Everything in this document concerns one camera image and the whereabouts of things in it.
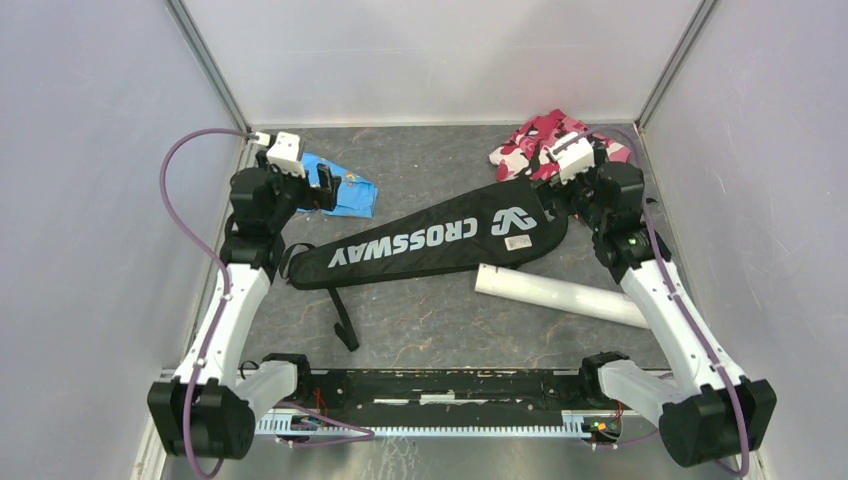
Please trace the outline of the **black racket bag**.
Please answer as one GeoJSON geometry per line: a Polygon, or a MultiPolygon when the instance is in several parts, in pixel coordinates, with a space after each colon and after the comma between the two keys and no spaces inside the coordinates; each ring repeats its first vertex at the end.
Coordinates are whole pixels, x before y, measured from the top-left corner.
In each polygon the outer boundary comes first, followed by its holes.
{"type": "Polygon", "coordinates": [[[322,246],[294,244],[279,272],[298,290],[329,292],[339,314],[336,336],[359,347],[338,291],[371,283],[475,270],[517,268],[552,252],[568,219],[544,204],[528,180],[510,180],[461,194],[403,218],[322,246]]]}

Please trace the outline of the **white shuttlecock tube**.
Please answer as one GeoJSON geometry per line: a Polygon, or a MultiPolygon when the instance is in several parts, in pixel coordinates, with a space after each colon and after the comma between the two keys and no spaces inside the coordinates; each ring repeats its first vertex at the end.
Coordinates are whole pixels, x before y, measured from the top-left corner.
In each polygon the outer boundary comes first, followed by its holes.
{"type": "Polygon", "coordinates": [[[503,299],[649,330],[636,304],[624,293],[480,264],[475,291],[503,299]]]}

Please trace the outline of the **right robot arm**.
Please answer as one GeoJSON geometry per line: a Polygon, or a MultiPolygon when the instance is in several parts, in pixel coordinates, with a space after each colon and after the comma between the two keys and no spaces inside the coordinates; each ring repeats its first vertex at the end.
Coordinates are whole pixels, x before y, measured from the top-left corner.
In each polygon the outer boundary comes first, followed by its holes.
{"type": "Polygon", "coordinates": [[[569,180],[554,176],[536,191],[545,208],[576,216],[590,230],[596,258],[643,315],[671,368],[661,379],[620,352],[587,357],[580,400],[591,408],[614,400],[638,413],[681,467],[735,458],[733,475],[745,476],[776,392],[767,380],[751,379],[709,331],[655,229],[643,171],[607,162],[569,180]]]}

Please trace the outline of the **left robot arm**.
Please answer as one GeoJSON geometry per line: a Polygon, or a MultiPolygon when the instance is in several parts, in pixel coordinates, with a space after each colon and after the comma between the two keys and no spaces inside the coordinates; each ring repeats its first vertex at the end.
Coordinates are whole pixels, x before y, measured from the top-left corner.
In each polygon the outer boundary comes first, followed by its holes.
{"type": "Polygon", "coordinates": [[[174,456],[242,459],[257,422],[283,400],[306,405],[313,379],[284,357],[239,376],[247,334],[283,259],[282,230],[300,209],[336,207],[341,178],[320,163],[315,176],[301,167],[250,167],[230,180],[232,212],[213,260],[217,295],[185,358],[167,381],[152,384],[147,404],[164,450],[174,456]]]}

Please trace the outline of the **blue cloth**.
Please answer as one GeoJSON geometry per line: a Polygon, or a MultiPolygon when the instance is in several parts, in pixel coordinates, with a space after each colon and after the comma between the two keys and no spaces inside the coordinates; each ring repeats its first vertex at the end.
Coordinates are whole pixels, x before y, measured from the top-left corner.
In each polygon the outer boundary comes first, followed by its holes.
{"type": "Polygon", "coordinates": [[[312,183],[317,181],[317,165],[325,164],[333,176],[341,178],[337,205],[332,211],[324,210],[328,216],[372,219],[376,206],[378,188],[369,180],[313,153],[305,153],[302,163],[312,183]]]}

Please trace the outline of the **pink camouflage bag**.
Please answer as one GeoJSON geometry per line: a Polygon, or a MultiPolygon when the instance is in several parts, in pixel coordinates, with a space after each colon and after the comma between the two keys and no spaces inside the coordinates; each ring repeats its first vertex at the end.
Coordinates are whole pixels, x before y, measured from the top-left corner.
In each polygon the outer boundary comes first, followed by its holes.
{"type": "MultiPolygon", "coordinates": [[[[505,182],[527,178],[534,182],[557,178],[558,167],[548,152],[554,143],[566,134],[581,134],[589,129],[582,121],[573,119],[559,109],[537,115],[515,130],[507,141],[489,154],[496,167],[495,180],[505,182]]],[[[600,161],[625,163],[631,149],[598,133],[586,137],[593,145],[600,145],[600,161]]]]}

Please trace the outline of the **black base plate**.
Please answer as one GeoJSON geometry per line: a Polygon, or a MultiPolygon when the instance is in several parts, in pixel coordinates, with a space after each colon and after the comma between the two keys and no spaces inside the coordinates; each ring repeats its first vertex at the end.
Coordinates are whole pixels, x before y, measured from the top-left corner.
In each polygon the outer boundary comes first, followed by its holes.
{"type": "Polygon", "coordinates": [[[553,426],[562,413],[613,417],[576,370],[314,370],[294,399],[361,427],[553,426]]]}

